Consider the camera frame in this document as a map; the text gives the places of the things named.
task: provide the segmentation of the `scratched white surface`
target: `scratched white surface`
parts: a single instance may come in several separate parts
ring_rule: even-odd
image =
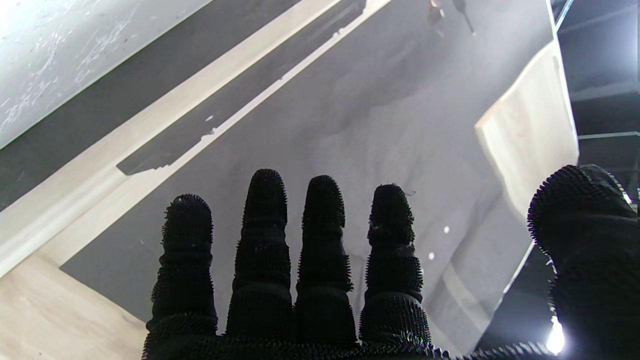
[[[211,0],[0,0],[0,149]]]

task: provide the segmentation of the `light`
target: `light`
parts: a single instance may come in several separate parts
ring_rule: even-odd
[[[629,197],[629,195],[627,195],[626,192],[623,192],[622,196],[625,198],[625,201],[627,202],[627,204],[629,204],[629,205],[632,204],[631,198]]]
[[[549,339],[547,340],[547,349],[555,355],[558,355],[564,347],[564,334],[562,332],[562,325],[558,322],[557,317],[553,316],[551,322],[553,326],[549,333]]]

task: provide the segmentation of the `finger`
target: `finger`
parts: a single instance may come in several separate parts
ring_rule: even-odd
[[[165,219],[164,254],[151,298],[153,317],[147,323],[145,353],[172,336],[213,335],[218,324],[209,273],[213,230],[209,207],[197,195],[182,195],[169,205]]]
[[[291,321],[287,201],[275,170],[258,170],[244,206],[227,334],[283,338]]]
[[[563,352],[635,354],[640,228],[617,182],[593,165],[558,170],[534,196],[529,228],[557,271],[550,303],[563,325]]]
[[[360,315],[363,341],[401,336],[429,343],[426,315],[420,306],[422,270],[413,246],[413,215],[397,185],[376,189],[369,217],[371,255],[367,265],[365,306]]]
[[[302,218],[296,330],[300,343],[352,347],[356,343],[349,257],[342,246],[342,194],[329,176],[311,179]]]

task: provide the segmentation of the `spiky textured glove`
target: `spiky textured glove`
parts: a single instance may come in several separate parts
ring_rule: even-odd
[[[569,328],[573,354],[580,354],[575,358],[632,358],[623,356],[631,350],[630,337],[639,324],[636,214],[620,202],[620,191],[605,173],[589,171],[592,169],[567,167],[550,177],[532,202],[530,225],[560,273],[552,286],[552,302],[560,321]],[[237,246],[227,331],[217,336],[209,275],[211,213],[195,195],[177,197],[166,212],[164,255],[152,295],[153,319],[147,324],[150,332],[143,358],[449,357],[431,344],[420,306],[422,272],[414,254],[413,217],[400,187],[376,189],[369,219],[371,255],[360,316],[361,342],[357,342],[347,298],[353,285],[342,247],[344,207],[338,186],[328,176],[309,183],[298,298],[292,304],[284,186],[274,170],[256,172]],[[597,223],[597,229],[590,231],[591,221]],[[605,349],[613,344],[616,348],[605,356]],[[471,358],[554,356],[530,344]]]

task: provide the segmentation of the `wooden surface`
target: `wooden surface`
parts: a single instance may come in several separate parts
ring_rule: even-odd
[[[31,256],[0,279],[0,359],[139,359],[144,323]]]

